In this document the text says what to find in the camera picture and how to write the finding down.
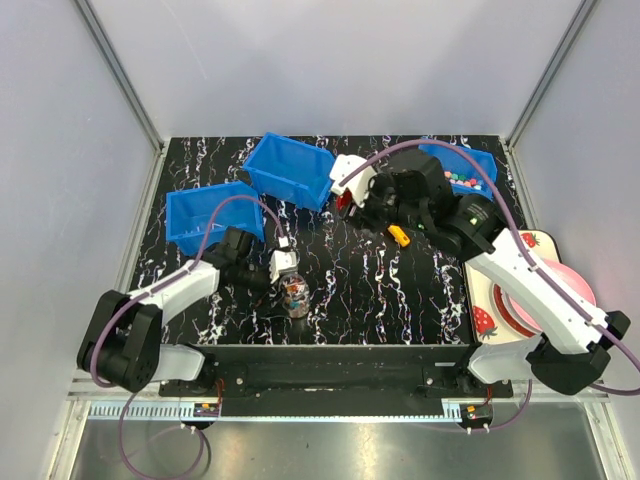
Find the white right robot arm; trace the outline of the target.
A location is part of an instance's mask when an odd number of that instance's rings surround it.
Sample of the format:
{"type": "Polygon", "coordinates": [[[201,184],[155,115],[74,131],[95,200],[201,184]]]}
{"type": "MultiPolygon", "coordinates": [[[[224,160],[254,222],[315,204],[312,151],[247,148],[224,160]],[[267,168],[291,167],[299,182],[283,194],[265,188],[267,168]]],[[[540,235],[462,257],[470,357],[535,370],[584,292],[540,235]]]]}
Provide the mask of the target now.
{"type": "Polygon", "coordinates": [[[537,380],[564,395],[594,387],[621,348],[629,318],[583,299],[522,240],[500,194],[456,194],[440,161],[418,141],[384,150],[401,163],[387,171],[340,155],[330,172],[341,217],[358,229],[391,224],[422,232],[435,246],[481,273],[540,326],[519,341],[473,347],[454,371],[454,384],[476,396],[502,380],[537,380]]]}

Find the red jar lid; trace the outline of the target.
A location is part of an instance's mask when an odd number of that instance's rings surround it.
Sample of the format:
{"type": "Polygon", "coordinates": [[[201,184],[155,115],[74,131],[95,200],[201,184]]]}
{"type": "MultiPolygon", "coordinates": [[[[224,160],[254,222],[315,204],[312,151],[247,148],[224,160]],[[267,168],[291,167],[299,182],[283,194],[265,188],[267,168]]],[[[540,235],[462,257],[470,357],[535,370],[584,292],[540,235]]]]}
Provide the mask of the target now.
{"type": "Polygon", "coordinates": [[[353,201],[353,197],[350,191],[346,191],[344,194],[336,198],[336,208],[341,215],[351,215],[357,204],[353,201]]]}

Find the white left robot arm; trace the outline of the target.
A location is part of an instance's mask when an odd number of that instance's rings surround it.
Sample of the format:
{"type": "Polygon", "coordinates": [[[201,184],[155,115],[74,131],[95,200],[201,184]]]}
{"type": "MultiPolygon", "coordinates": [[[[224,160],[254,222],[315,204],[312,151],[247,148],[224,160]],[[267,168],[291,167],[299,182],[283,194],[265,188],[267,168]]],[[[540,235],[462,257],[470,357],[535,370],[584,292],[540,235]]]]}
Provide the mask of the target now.
{"type": "Polygon", "coordinates": [[[220,287],[262,293],[297,265],[288,238],[280,235],[269,265],[250,267],[247,257],[255,240],[255,235],[229,227],[220,242],[166,278],[127,293],[101,295],[79,347],[77,367],[102,388],[137,393],[150,383],[181,381],[193,395],[208,394],[216,382],[210,360],[195,346],[164,342],[163,328],[220,287]]]}

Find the blue bin with star candies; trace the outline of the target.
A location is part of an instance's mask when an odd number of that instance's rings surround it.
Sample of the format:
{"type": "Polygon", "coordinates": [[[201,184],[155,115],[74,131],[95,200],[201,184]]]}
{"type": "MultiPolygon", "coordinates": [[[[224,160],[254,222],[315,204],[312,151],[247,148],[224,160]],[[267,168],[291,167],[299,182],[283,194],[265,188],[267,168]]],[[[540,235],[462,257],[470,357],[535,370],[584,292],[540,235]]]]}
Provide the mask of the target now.
{"type": "Polygon", "coordinates": [[[243,165],[254,190],[296,208],[320,212],[330,195],[335,157],[326,150],[267,133],[243,165]]]}

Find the yellow plastic scoop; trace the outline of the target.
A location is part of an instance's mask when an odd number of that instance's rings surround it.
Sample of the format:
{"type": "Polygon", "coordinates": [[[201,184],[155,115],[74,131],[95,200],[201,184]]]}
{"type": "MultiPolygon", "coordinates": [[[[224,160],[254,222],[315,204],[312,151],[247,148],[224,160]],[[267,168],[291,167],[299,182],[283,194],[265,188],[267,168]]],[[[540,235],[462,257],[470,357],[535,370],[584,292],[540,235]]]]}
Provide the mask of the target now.
{"type": "Polygon", "coordinates": [[[410,245],[411,240],[401,227],[397,225],[390,225],[387,228],[387,231],[400,247],[405,248],[410,245]]]}

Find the blue bin with lollipops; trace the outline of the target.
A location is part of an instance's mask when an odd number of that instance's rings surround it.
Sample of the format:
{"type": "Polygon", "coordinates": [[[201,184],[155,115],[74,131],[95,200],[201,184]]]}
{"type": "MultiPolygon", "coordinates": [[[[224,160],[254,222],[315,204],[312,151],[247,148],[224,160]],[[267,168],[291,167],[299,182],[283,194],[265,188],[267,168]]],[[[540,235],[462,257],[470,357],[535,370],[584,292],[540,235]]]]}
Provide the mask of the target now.
{"type": "MultiPolygon", "coordinates": [[[[174,243],[184,255],[195,256],[214,210],[227,198],[238,195],[258,198],[257,192],[241,181],[168,193],[166,241],[174,243]]],[[[219,242],[229,226],[265,241],[262,209],[251,201],[237,199],[222,208],[212,225],[206,247],[219,242]]]]}

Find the clear plastic jar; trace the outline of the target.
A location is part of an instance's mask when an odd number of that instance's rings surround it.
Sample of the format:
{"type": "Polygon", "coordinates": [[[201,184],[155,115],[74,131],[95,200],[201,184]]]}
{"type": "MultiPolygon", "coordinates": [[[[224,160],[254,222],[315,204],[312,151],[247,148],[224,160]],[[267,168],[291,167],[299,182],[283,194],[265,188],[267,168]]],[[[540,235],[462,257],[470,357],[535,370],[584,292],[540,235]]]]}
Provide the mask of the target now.
{"type": "Polygon", "coordinates": [[[292,319],[305,317],[309,312],[309,286],[299,273],[289,273],[280,280],[283,304],[292,319]]]}

